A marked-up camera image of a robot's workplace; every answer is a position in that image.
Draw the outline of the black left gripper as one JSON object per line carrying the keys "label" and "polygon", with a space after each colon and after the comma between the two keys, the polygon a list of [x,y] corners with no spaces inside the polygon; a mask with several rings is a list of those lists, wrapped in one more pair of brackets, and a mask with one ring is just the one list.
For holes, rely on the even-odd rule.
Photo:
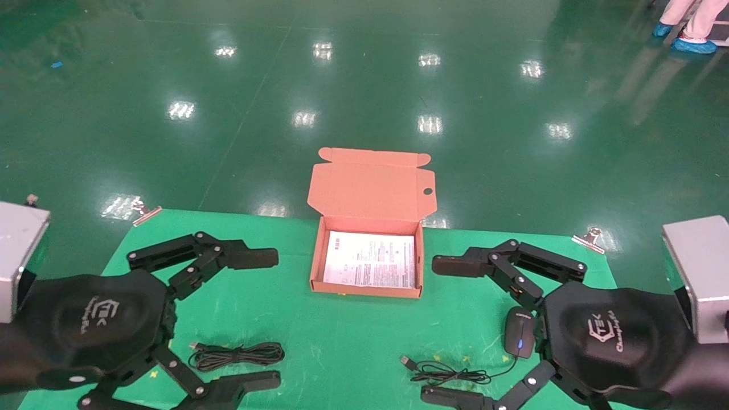
{"label": "black left gripper", "polygon": [[[249,248],[200,231],[134,250],[134,272],[114,277],[78,275],[38,280],[16,314],[16,390],[70,390],[102,381],[126,387],[153,368],[161,345],[167,295],[184,300],[224,268],[279,264],[274,248]],[[187,263],[164,285],[151,275]],[[185,365],[167,347],[153,358],[187,394],[177,409],[237,409],[245,395],[281,386],[279,371],[222,376],[203,382],[195,370],[235,364],[268,366],[282,360],[281,345],[195,345]]]}

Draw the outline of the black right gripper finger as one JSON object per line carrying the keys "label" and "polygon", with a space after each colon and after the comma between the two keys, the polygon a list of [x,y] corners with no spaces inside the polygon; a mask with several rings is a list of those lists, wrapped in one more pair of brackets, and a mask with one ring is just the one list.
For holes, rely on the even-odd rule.
{"label": "black right gripper finger", "polygon": [[523,271],[536,273],[554,282],[583,282],[585,263],[568,259],[534,245],[510,239],[493,248],[469,247],[463,255],[435,255],[432,270],[441,276],[488,277],[517,304],[538,311],[544,291]]}
{"label": "black right gripper finger", "polygon": [[598,405],[605,388],[605,362],[594,359],[542,360],[500,399],[481,393],[445,387],[422,387],[422,401],[455,409],[521,409],[548,384],[559,387],[570,399],[590,409]]}

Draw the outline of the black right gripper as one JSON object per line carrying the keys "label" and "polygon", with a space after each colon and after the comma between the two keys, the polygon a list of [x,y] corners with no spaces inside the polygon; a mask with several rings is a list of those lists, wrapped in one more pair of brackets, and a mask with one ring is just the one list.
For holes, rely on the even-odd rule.
{"label": "black right gripper", "polygon": [[669,399],[667,384],[697,343],[670,295],[570,282],[541,307],[540,355],[572,399]]}

